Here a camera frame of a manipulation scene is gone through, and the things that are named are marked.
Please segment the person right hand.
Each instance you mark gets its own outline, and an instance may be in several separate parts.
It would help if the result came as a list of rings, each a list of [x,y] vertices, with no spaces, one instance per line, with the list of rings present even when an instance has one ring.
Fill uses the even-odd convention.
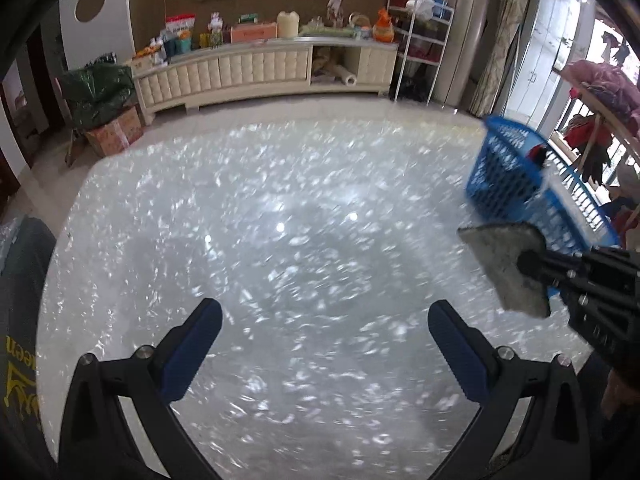
[[[608,380],[600,403],[602,414],[606,419],[611,419],[622,405],[638,404],[639,400],[638,391],[628,387],[615,370],[608,372]]]

